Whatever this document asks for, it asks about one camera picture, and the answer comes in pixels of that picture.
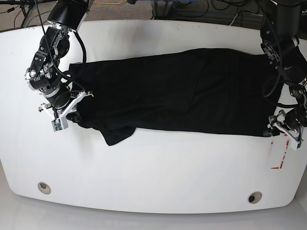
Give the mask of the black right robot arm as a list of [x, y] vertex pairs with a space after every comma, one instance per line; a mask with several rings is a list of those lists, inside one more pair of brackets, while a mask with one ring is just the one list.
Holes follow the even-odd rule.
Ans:
[[[55, 119], [64, 112], [72, 122], [78, 123], [81, 119], [76, 104], [88, 93], [88, 87], [78, 81], [86, 64], [86, 49], [78, 30], [90, 6], [88, 0], [59, 0], [56, 3], [47, 19], [52, 25], [43, 29], [39, 49], [25, 75], [28, 86], [51, 104]], [[61, 58], [70, 48], [69, 32], [74, 33], [83, 53], [78, 72], [59, 69]]]

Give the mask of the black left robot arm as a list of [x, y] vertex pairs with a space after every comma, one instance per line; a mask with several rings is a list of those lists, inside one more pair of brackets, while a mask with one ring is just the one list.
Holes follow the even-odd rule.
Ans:
[[290, 109], [281, 126], [302, 134], [307, 126], [307, 60], [299, 49], [297, 34], [307, 2], [264, 0], [259, 9], [263, 15], [261, 48], [278, 71], [276, 81], [287, 84], [290, 95], [297, 101], [294, 105], [280, 105]]

